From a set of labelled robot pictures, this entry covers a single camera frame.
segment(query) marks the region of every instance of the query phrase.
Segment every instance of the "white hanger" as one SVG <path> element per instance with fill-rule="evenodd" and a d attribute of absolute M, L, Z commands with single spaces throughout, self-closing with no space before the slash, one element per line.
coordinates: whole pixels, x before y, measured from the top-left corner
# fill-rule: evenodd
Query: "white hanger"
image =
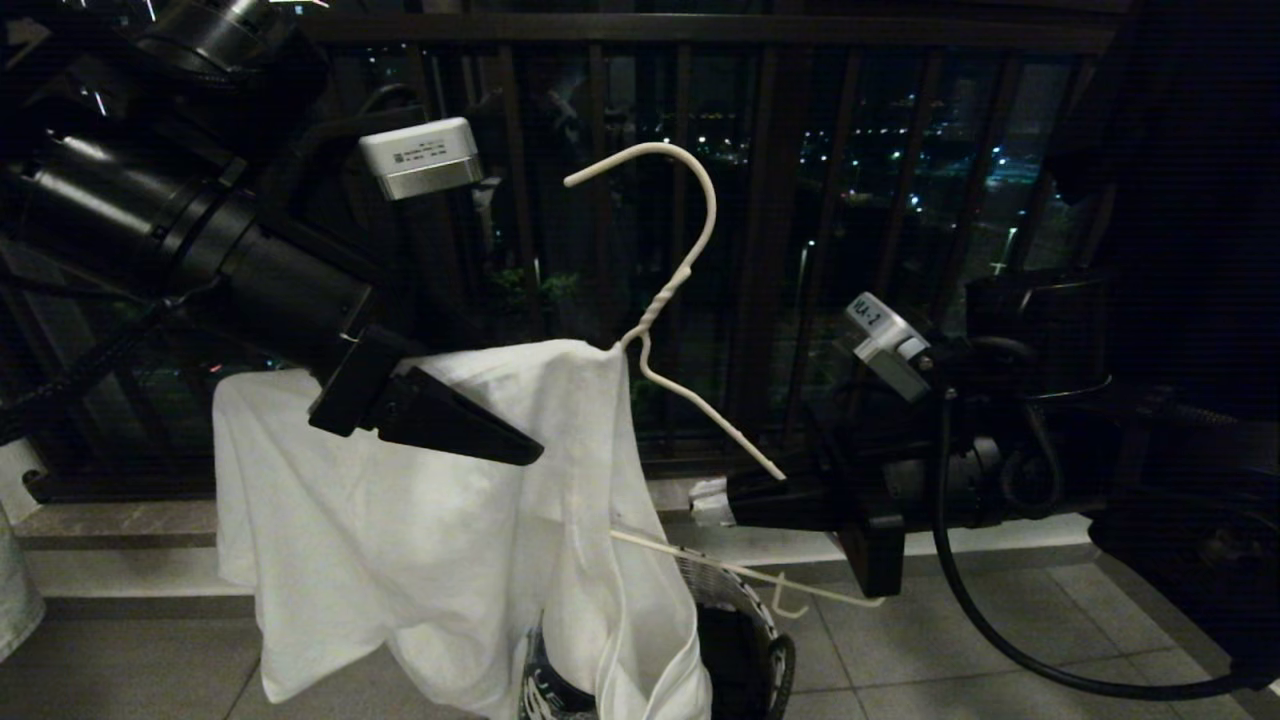
<path fill-rule="evenodd" d="M 564 187 L 577 186 L 582 182 L 594 178 L 600 173 L 612 170 L 613 168 L 621 165 L 622 163 L 626 163 L 627 160 L 639 158 L 640 155 L 649 155 L 649 154 L 669 155 L 680 160 L 685 165 L 687 165 L 689 169 L 692 170 L 694 177 L 696 177 L 698 182 L 703 186 L 703 193 L 707 196 L 707 222 L 703 224 L 703 232 L 700 236 L 698 236 L 698 241 L 694 242 L 694 246 L 689 250 L 689 254 L 685 255 L 685 259 L 680 263 L 680 266 L 676 268 L 675 274 L 671 275 L 671 279 L 667 281 L 667 284 L 663 286 L 662 291 L 659 291 L 658 295 L 649 304 L 649 307 L 645 309 L 644 315 L 640 316 L 640 322 L 636 324 L 636 327 L 631 328 L 631 331 L 628 331 L 627 334 L 622 336 L 622 340 L 618 341 L 618 343 L 622 346 L 623 350 L 626 350 L 627 345 L 630 345 L 631 341 L 639 337 L 641 343 L 640 373 L 644 374 L 644 377 L 649 378 L 654 384 L 663 387 L 684 397 L 685 400 L 692 402 L 699 410 L 703 411 L 704 415 L 710 418 L 717 425 L 721 427 L 721 429 L 724 430 L 724 433 L 727 433 L 731 438 L 733 438 L 733 441 L 737 442 L 737 445 L 740 445 L 742 450 L 745 450 L 771 475 L 773 475 L 780 482 L 785 480 L 786 474 L 783 474 L 782 470 L 780 470 L 778 466 L 773 464 L 773 461 L 771 461 L 763 452 L 760 452 L 760 450 L 755 447 L 755 445 L 751 441 L 746 439 L 746 436 L 739 432 L 739 429 L 735 428 L 732 423 L 730 423 L 719 413 L 717 413 L 716 409 L 710 406 L 710 404 L 699 397 L 696 392 L 668 378 L 659 375 L 658 373 L 653 372 L 652 368 L 649 368 L 649 351 L 653 345 L 653 342 L 649 338 L 649 328 L 653 327 L 654 320 L 658 319 L 658 314 L 662 313 L 662 309 L 666 307 L 667 302 L 669 302 L 672 296 L 676 295 L 676 290 L 678 290 L 680 286 L 684 284 L 685 281 L 687 281 L 689 277 L 694 274 L 692 270 L 694 260 L 696 260 L 698 256 L 703 254 L 703 249 L 707 247 L 707 242 L 710 241 L 712 238 L 712 231 L 716 229 L 716 187 L 712 184 L 712 178 L 710 176 L 707 174 L 707 169 L 703 168 L 703 164 L 698 161 L 698 158 L 694 158 L 691 154 L 689 154 L 687 150 L 678 147 L 676 145 L 671 145 L 667 142 L 641 142 L 640 145 L 632 145 L 631 147 L 627 147 L 621 152 L 609 155 L 608 158 L 600 160 L 599 163 L 589 165 L 568 176 L 567 178 L 564 178 Z M 649 550 L 654 550 L 658 552 L 675 555 L 676 557 L 684 557 L 685 560 L 699 562 L 701 565 L 721 568 L 731 573 L 736 573 L 744 578 L 754 578 L 756 580 L 773 583 L 774 585 L 773 611 L 781 615 L 782 618 L 796 619 L 809 611 L 808 605 L 797 611 L 783 610 L 780 606 L 780 601 L 782 600 L 781 596 L 783 587 L 794 588 L 797 591 L 806 592 L 809 594 L 826 597 L 828 600 L 835 600 L 849 605 L 858 605 L 861 607 L 878 607 L 884 602 L 883 597 L 876 600 L 867 600 L 861 597 L 854 597 L 809 585 L 803 585 L 800 583 L 794 583 L 786 579 L 785 574 L 780 574 L 778 577 L 767 575 L 764 573 L 758 573 L 755 570 L 751 570 L 750 568 L 742 568 L 741 565 L 732 565 L 722 560 L 709 557 L 700 552 L 692 552 L 682 547 L 660 543 L 645 537 L 625 533 L 617 529 L 609 530 L 609 534 L 623 542 L 630 542 L 632 544 L 648 547 Z"/>
<path fill-rule="evenodd" d="M 740 433 L 737 428 L 733 427 L 732 423 L 730 423 L 719 413 L 717 413 L 716 409 L 710 406 L 710 404 L 699 397 L 696 392 L 673 380 L 669 380 L 659 375 L 658 373 L 654 373 L 653 369 L 649 368 L 649 348 L 652 346 L 652 342 L 649 340 L 649 328 L 653 327 L 653 322 L 658 319 L 658 314 L 662 313 L 662 309 L 666 307 L 667 302 L 671 301 L 671 297 L 676 295 L 676 290 L 680 288 L 680 286 L 689 279 L 689 275 L 694 274 L 692 269 L 694 260 L 696 260 L 698 256 L 703 254 L 703 249 L 707 247 L 707 242 L 712 238 L 712 231 L 716 228 L 716 187 L 712 186 L 712 178 L 710 176 L 707 174 L 707 169 L 703 168 L 703 164 L 698 161 L 698 158 L 690 155 L 689 151 L 685 150 L 684 147 L 678 147 L 676 145 L 669 145 L 666 142 L 641 142 L 640 145 L 632 145 L 631 147 L 627 147 L 621 152 L 609 155 L 608 158 L 600 160 L 599 163 L 589 165 L 568 176 L 567 178 L 564 178 L 564 187 L 573 187 L 579 183 L 594 178 L 600 173 L 612 170 L 613 168 L 621 165 L 622 163 L 626 163 L 627 160 L 631 160 L 632 158 L 637 158 L 640 155 L 648 155 L 652 152 L 671 155 L 672 158 L 689 165 L 689 169 L 694 172 L 694 176 L 698 178 L 698 182 L 701 183 L 703 186 L 703 192 L 707 195 L 707 222 L 703 224 L 703 234 L 698 236 L 698 242 L 695 242 L 694 246 L 689 250 L 689 255 L 685 255 L 685 259 L 681 260 L 680 266 L 676 268 L 676 273 L 671 275 L 671 279 L 667 281 L 667 284 L 663 286 L 662 291 L 658 292 L 658 295 L 653 299 L 653 302 L 649 304 L 649 307 L 644 311 L 644 315 L 640 316 L 640 322 L 636 324 L 636 327 L 631 328 L 631 331 L 627 332 L 627 334 L 622 336 L 622 340 L 618 342 L 620 345 L 622 345 L 622 350 L 626 350 L 626 347 L 631 345 L 631 341 L 639 337 L 641 343 L 640 373 L 644 374 L 644 377 L 653 380 L 654 384 L 669 389 L 671 392 L 692 402 L 695 406 L 698 406 L 699 410 L 703 411 L 704 415 L 707 415 L 717 425 L 719 425 L 721 429 L 728 434 L 728 437 L 733 438 L 733 441 L 737 442 L 737 445 L 742 446 L 742 450 L 745 450 L 753 459 L 755 459 L 756 462 L 763 465 L 764 469 L 768 470 L 771 475 L 773 475 L 778 480 L 785 480 L 787 479 L 787 477 L 782 473 L 782 470 L 780 470 L 778 466 L 773 464 L 773 461 L 765 457 L 764 454 L 760 452 L 760 450 L 756 448 L 754 443 L 751 443 L 751 441 L 746 439 L 746 436 Z"/>
<path fill-rule="evenodd" d="M 785 588 L 792 588 L 792 589 L 806 592 L 809 594 L 815 594 L 818 597 L 826 597 L 828 600 L 835 600 L 837 602 L 844 602 L 844 603 L 847 603 L 847 605 L 858 605 L 860 607 L 879 607 L 881 605 L 884 603 L 884 598 L 883 597 L 877 597 L 874 600 L 868 600 L 865 597 L 854 597 L 851 594 L 842 594 L 842 593 L 838 593 L 838 592 L 824 591 L 822 588 L 815 588 L 815 587 L 812 587 L 812 585 L 804 585 L 804 584 L 800 584 L 800 583 L 794 583 L 794 582 L 791 582 L 791 580 L 788 580 L 786 578 L 782 578 L 782 577 L 777 577 L 776 578 L 776 577 L 768 575 L 765 573 L 759 573 L 756 570 L 751 570 L 750 568 L 744 568 L 741 565 L 733 565 L 732 562 L 724 562 L 723 560 L 717 560 L 717 559 L 710 557 L 708 555 L 703 555 L 701 552 L 694 552 L 694 551 L 691 551 L 689 548 L 676 547 L 673 544 L 667 544 L 667 543 L 652 541 L 652 539 L 649 539 L 646 537 L 635 536 L 635 534 L 631 534 L 631 533 L 625 533 L 622 530 L 612 529 L 612 530 L 609 530 L 609 534 L 612 537 L 614 537 L 616 539 L 620 539 L 622 542 L 630 542 L 631 544 L 639 544 L 640 547 L 648 547 L 649 550 L 655 550 L 658 552 L 666 552 L 667 555 L 675 555 L 676 557 L 684 557 L 685 560 L 689 560 L 691 562 L 698 562 L 700 565 L 710 565 L 712 568 L 721 568 L 723 570 L 728 570 L 730 573 L 733 573 L 733 574 L 737 574 L 737 575 L 742 575 L 744 578 L 753 578 L 753 579 L 756 579 L 756 580 L 764 580 L 765 583 L 772 583 L 772 584 L 774 584 L 774 585 L 777 585 L 780 588 L 783 588 L 783 587 Z M 778 593 L 773 594 L 773 600 L 774 600 L 774 602 L 778 600 Z M 776 603 L 774 603 L 773 609 L 778 610 L 778 607 L 777 607 Z M 796 612 L 783 611 L 781 615 L 783 618 L 799 618 L 800 615 L 804 615 L 808 611 L 809 611 L 809 606 L 805 606 L 804 610 L 800 610 L 800 611 L 796 611 Z"/>

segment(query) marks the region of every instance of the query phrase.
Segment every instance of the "floor tile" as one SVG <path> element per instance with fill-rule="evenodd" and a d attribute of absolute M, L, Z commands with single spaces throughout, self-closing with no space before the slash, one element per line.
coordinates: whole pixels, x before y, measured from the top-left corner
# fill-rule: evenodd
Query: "floor tile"
<path fill-rule="evenodd" d="M 854 691 L 835 691 L 791 696 L 787 717 L 796 720 L 867 720 Z"/>
<path fill-rule="evenodd" d="M 1120 652 L 1128 655 L 1176 646 L 1097 565 L 1052 568 L 1048 574 L 1102 628 Z"/>
<path fill-rule="evenodd" d="M 1037 659 L 1060 665 L 1119 655 L 1044 570 L 975 575 L 966 584 L 991 623 Z M 943 578 L 908 578 L 902 594 L 878 609 L 826 600 L 819 607 L 854 688 L 1016 669 L 973 628 Z"/>
<path fill-rule="evenodd" d="M 236 657 L 252 667 L 262 635 L 251 618 L 223 620 L 46 620 L 13 665 L 166 665 Z"/>
<path fill-rule="evenodd" d="M 229 720 L 468 720 L 475 715 L 429 702 L 392 653 L 379 650 L 320 680 L 293 698 L 271 705 L 255 673 Z"/>
<path fill-rule="evenodd" d="M 1114 682 L 1143 682 L 1123 657 L 1068 669 Z M 858 697 L 868 720 L 1178 720 L 1167 705 L 1092 696 L 1023 670 L 865 688 Z"/>
<path fill-rule="evenodd" d="M 1129 661 L 1142 673 L 1146 682 L 1155 685 L 1208 679 L 1208 674 L 1180 648 L 1144 652 L 1130 656 Z M 1183 720 L 1251 720 L 1251 715 L 1230 696 L 1172 702 L 1170 707 Z"/>
<path fill-rule="evenodd" d="M 221 720 L 260 647 L 252 620 L 45 623 L 0 664 L 0 717 Z"/>
<path fill-rule="evenodd" d="M 845 667 L 836 655 L 836 646 L 831 642 L 815 605 L 810 605 L 809 612 L 796 620 L 774 615 L 773 621 L 780 632 L 791 635 L 796 643 L 796 675 L 792 685 L 795 692 L 836 691 L 850 687 L 849 675 L 845 675 Z"/>

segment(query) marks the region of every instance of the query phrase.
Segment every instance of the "laundry basket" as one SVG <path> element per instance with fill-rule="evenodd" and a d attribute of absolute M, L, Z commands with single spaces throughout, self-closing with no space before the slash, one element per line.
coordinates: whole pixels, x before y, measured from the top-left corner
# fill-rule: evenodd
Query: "laundry basket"
<path fill-rule="evenodd" d="M 695 552 L 681 548 L 685 552 Z M 772 679 L 769 688 L 768 711 L 759 716 L 759 720 L 778 720 L 787 710 L 787 701 L 791 697 L 791 684 L 795 679 L 796 650 L 790 637 L 778 633 L 773 624 L 769 609 L 760 602 L 759 596 L 742 579 L 723 568 L 713 568 L 677 557 L 680 574 L 685 578 L 694 602 L 703 607 L 732 610 L 751 620 L 755 629 L 755 641 L 764 651 L 762 661 L 768 666 L 764 676 Z M 758 720 L 756 717 L 742 717 L 741 720 Z"/>

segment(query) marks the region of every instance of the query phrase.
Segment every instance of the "white t-shirt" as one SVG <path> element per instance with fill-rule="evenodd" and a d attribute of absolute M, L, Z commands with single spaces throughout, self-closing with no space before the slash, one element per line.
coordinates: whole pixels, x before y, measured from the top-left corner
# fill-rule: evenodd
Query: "white t-shirt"
<path fill-rule="evenodd" d="M 696 615 L 631 424 L 623 352 L 549 341 L 415 363 L 543 443 L 527 468 L 307 424 L 303 372 L 218 387 L 221 574 L 256 588 L 262 680 L 280 702 L 388 643 L 434 702 L 515 717 L 541 625 L 602 719 L 708 717 Z"/>
<path fill-rule="evenodd" d="M 31 582 L 9 516 L 0 507 L 0 660 L 18 650 L 44 616 L 45 601 Z"/>

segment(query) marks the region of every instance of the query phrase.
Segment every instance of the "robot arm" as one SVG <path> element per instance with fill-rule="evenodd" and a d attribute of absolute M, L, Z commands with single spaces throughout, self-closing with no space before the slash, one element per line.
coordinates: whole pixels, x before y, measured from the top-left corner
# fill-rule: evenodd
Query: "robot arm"
<path fill-rule="evenodd" d="M 815 402 L 788 480 L 695 492 L 703 524 L 835 533 L 867 596 L 901 592 L 904 537 L 932 532 L 957 601 L 1024 667 L 1085 692 L 1189 700 L 1280 675 L 1275 423 L 1189 407 L 1103 365 L 1107 278 L 1048 270 L 970 284 L 970 337 L 913 324 L 870 293 L 837 346 L 874 373 L 858 418 Z M 1144 688 L 1083 679 L 1005 641 L 978 611 L 947 528 L 1087 512 L 1091 537 L 1234 659 L 1225 678 Z"/>
<path fill-rule="evenodd" d="M 384 268 L 300 218 L 320 159 L 357 142 L 388 201 L 474 182 L 466 120 L 370 113 L 312 127 L 291 146 L 325 70 L 268 3 L 174 3 L 128 40 L 69 6 L 18 5 L 18 17 L 52 31 L 0 82 L 13 100 L 0 110 L 0 174 L 15 213 L 6 220 L 32 249 L 310 369 L 324 388 L 315 427 L 376 428 L 389 442 L 502 462 L 538 459 L 541 446 L 500 418 L 421 370 L 396 373 L 426 347 L 396 313 Z M 111 117 L 101 95 L 93 108 L 42 90 L 68 69 L 110 88 Z M 120 337 L 136 342 L 138 329 Z M 26 398 L 45 411 L 6 407 L 5 439 L 110 372 L 128 343 L 109 345 Z"/>

